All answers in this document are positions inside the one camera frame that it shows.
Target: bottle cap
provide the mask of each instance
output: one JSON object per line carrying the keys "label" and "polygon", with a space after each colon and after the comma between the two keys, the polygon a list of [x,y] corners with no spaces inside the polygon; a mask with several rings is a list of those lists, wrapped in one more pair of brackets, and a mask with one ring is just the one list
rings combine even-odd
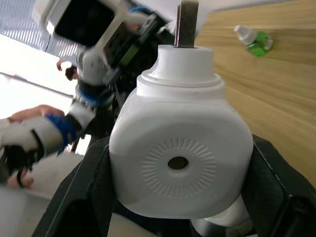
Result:
{"label": "bottle cap", "polygon": [[248,28],[242,25],[237,25],[234,32],[238,34],[238,38],[244,44],[251,44],[257,38],[257,32],[253,28]]}
{"label": "bottle cap", "polygon": [[159,45],[156,63],[143,71],[141,78],[155,84],[174,87],[208,87],[221,83],[213,70],[212,49],[177,48]]}

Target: white robotic arm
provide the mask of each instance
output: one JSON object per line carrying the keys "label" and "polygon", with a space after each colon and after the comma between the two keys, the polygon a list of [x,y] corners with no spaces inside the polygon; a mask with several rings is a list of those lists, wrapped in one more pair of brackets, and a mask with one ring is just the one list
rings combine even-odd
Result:
{"label": "white robotic arm", "polygon": [[33,18],[51,34],[88,47],[82,57],[78,55],[78,75],[92,86],[105,84],[110,66],[104,49],[121,24],[143,25],[148,20],[143,13],[129,12],[119,0],[38,0]]}
{"label": "white robotic arm", "polygon": [[0,135],[0,182],[5,183],[14,171],[32,168],[43,157],[61,152],[81,136],[95,112],[74,102],[64,117],[37,117],[3,128]]}

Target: wood grain surface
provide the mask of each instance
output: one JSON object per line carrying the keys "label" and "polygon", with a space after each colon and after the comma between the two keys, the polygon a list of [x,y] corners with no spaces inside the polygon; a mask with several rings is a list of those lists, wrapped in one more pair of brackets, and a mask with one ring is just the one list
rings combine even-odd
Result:
{"label": "wood grain surface", "polygon": [[[248,53],[233,32],[238,24],[270,33],[272,50]],[[214,49],[226,98],[252,132],[316,187],[316,0],[211,13],[196,45]]]}

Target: finger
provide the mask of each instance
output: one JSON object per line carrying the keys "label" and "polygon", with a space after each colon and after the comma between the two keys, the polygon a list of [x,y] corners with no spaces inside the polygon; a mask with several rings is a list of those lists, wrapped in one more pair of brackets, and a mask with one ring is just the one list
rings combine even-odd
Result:
{"label": "finger", "polygon": [[24,178],[22,180],[22,184],[24,185],[24,187],[30,189],[32,184],[34,183],[34,178],[29,177],[29,178]]}
{"label": "finger", "polygon": [[52,110],[51,113],[58,116],[65,116],[65,113],[62,110]]}
{"label": "finger", "polygon": [[19,188],[19,184],[17,182],[16,174],[9,177],[7,185]]}
{"label": "finger", "polygon": [[24,178],[28,174],[27,170],[23,170],[21,173],[21,178]]}

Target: small dropper bottle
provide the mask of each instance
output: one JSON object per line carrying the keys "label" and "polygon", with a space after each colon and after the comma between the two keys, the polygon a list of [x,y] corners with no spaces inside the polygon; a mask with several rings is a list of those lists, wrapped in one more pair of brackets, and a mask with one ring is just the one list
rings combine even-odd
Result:
{"label": "small dropper bottle", "polygon": [[246,50],[256,57],[266,55],[273,45],[273,39],[265,32],[238,25],[234,28],[238,38],[246,45]]}

